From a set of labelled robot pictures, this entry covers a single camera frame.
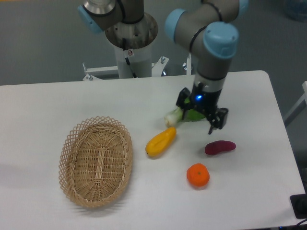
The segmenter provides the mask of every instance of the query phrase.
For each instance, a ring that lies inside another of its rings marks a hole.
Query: metal bracket
[[[162,56],[159,58],[159,60],[156,63],[152,63],[152,77],[161,77],[163,70],[165,66],[167,65],[168,61],[169,61],[169,58]],[[85,77],[83,78],[83,81],[106,80],[106,79],[109,79],[107,75],[110,76],[110,75],[118,74],[117,66],[88,69],[85,66],[85,63],[82,63],[82,65],[83,65],[83,69],[85,73]]]
[[[297,100],[292,108],[283,117],[283,123],[287,127],[305,108],[307,105],[307,81],[304,82],[303,88],[305,93]]]

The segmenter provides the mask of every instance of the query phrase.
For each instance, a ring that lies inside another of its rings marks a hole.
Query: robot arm
[[[106,30],[116,23],[134,24],[144,16],[144,0],[86,0],[79,14],[95,32]]]
[[[183,110],[182,119],[190,109],[205,115],[209,134],[226,124],[228,109],[218,108],[217,102],[239,38],[237,29],[225,22],[247,7],[248,0],[210,0],[194,12],[174,10],[165,23],[168,37],[199,59],[192,92],[184,88],[176,104]]]

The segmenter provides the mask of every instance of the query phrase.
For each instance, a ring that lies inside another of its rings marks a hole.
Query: woven basket
[[[82,121],[67,136],[59,163],[66,196],[83,207],[100,207],[125,189],[132,168],[127,129],[110,117]]]

